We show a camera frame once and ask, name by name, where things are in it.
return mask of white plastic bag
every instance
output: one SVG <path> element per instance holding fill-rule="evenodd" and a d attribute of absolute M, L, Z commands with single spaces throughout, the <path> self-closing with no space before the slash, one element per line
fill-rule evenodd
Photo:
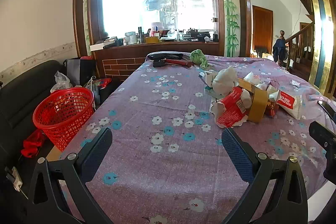
<path fill-rule="evenodd" d="M 212 82 L 212 88 L 215 93 L 226 97 L 236 86 L 237 72 L 230 66 L 221 70 Z"/>
<path fill-rule="evenodd" d="M 51 88 L 50 93 L 53 93 L 56 90 L 65 90 L 65 89 L 72 88 L 70 79 L 66 77 L 64 74 L 60 73 L 59 71 L 57 71 L 55 74 L 55 80 L 56 80 L 56 85 L 54 85 Z"/>

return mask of bed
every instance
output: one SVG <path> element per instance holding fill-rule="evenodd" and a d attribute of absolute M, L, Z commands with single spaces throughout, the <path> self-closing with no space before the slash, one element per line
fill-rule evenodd
<path fill-rule="evenodd" d="M 335 125 L 317 102 L 319 94 L 306 81 L 282 70 L 275 62 L 255 58 L 207 56 L 216 71 L 233 66 L 238 77 L 249 72 L 277 80 L 280 89 L 303 95 L 303 112 L 295 120 L 280 109 L 259 124 L 245 122 L 234 130 L 256 152 L 273 159 L 298 157 L 307 196 L 326 182 L 325 150 L 310 136 L 318 121 L 335 132 Z M 62 154 L 79 152 L 101 127 L 109 127 L 113 143 L 94 179 L 91 194 L 115 223 L 221 223 L 248 186 L 241 180 L 221 143 L 222 129 L 209 113 L 211 97 L 198 78 L 201 68 L 166 65 L 154 68 L 146 60 L 95 112 Z M 290 80 L 300 82 L 295 89 Z M 62 184 L 74 215 L 75 206 Z M 270 185 L 266 196 L 272 191 Z M 257 214 L 267 200 L 262 201 Z"/>

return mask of door frame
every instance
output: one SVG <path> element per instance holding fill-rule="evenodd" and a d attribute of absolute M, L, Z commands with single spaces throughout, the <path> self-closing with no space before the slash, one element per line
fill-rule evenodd
<path fill-rule="evenodd" d="M 253 10 L 253 40 L 252 40 L 252 49 L 254 50 L 254 42 L 255 42 L 255 8 L 258 8 L 260 10 L 264 10 L 264 11 L 271 11 L 272 12 L 272 24 L 271 24 L 271 37 L 270 37 L 270 46 L 269 46 L 269 52 L 270 54 L 272 54 L 272 47 L 273 47 L 273 11 L 272 10 L 269 10 L 269 9 L 266 9 L 266 8 L 263 8 L 263 7 L 259 7 L 259 6 L 256 6 L 256 5 L 253 5 L 252 6 L 252 10 Z"/>

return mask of plastic bag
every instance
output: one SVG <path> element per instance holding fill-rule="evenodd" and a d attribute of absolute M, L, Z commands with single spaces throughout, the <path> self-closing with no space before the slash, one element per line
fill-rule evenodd
<path fill-rule="evenodd" d="M 54 85 L 51 88 L 50 93 L 53 93 L 57 90 L 65 90 L 65 89 L 72 88 L 70 79 L 66 77 L 64 74 L 60 73 L 59 71 L 57 71 L 55 74 L 55 81 L 56 81 L 56 85 Z"/>

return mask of black leather sofa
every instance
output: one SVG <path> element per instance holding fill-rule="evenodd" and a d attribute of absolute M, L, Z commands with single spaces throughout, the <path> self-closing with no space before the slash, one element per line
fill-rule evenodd
<path fill-rule="evenodd" d="M 0 223 L 27 223 L 27 199 L 5 177 L 4 168 L 15 166 L 28 195 L 31 177 L 39 157 L 46 157 L 53 144 L 48 140 L 39 154 L 20 157 L 22 143 L 35 131 L 32 116 L 40 102 L 50 95 L 55 73 L 63 66 L 55 60 L 42 63 L 23 73 L 0 89 Z"/>

